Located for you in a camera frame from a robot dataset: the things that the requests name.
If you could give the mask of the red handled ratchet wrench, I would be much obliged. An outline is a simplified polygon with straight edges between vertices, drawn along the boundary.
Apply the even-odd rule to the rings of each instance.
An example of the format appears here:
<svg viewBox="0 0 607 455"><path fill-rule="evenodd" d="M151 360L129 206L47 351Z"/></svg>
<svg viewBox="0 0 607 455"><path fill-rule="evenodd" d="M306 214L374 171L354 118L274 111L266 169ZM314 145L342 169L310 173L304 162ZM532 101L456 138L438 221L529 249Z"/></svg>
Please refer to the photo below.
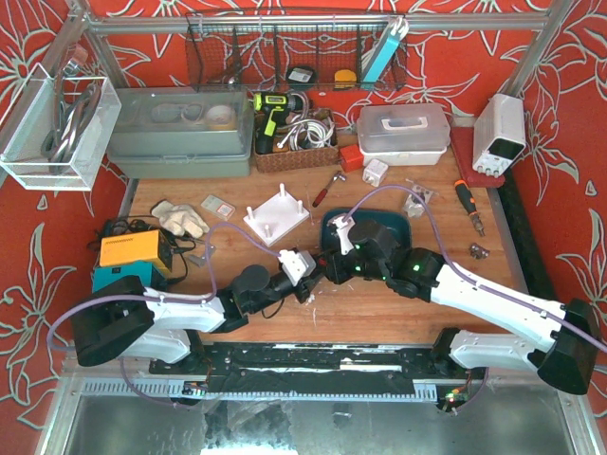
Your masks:
<svg viewBox="0 0 607 455"><path fill-rule="evenodd" d="M319 193L317 194L317 196L315 197L315 199L312 202L312 207L313 208L317 208L323 201L323 199L326 197L326 195L329 193L329 190L331 189L331 187L337 182L337 181L345 181L346 180L346 176L344 173L342 172L336 172L328 181L328 183L319 191Z"/></svg>

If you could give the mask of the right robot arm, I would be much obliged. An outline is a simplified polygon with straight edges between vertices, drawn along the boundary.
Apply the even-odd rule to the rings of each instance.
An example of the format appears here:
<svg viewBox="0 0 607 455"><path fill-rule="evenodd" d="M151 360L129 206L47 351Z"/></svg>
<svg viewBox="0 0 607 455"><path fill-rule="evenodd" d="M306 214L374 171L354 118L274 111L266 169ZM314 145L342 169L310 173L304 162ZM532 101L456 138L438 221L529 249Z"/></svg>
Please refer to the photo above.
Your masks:
<svg viewBox="0 0 607 455"><path fill-rule="evenodd" d="M329 281L382 281L401 297L449 306L505 329L502 335L444 329L432 347L439 366L529 370L559 391L587 393L603 346L589 303L534 298L485 280L442 254L403 245L373 219L338 215L326 225L340 244L326 257Z"/></svg>

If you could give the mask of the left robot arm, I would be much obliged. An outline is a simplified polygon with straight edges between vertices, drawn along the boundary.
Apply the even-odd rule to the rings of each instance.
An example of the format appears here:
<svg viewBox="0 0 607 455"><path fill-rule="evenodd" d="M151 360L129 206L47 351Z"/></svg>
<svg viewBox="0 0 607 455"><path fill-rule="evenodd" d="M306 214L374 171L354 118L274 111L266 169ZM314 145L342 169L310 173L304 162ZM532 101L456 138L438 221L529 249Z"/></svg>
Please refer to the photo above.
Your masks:
<svg viewBox="0 0 607 455"><path fill-rule="evenodd" d="M189 331L229 333L289 296L306 301L324 274L326 261L307 253L271 276L259 264L246 267L215 295L187 296L146 287L126 276L93 293L69 313L82 367L119 357L147 357L175 364L188 356Z"/></svg>

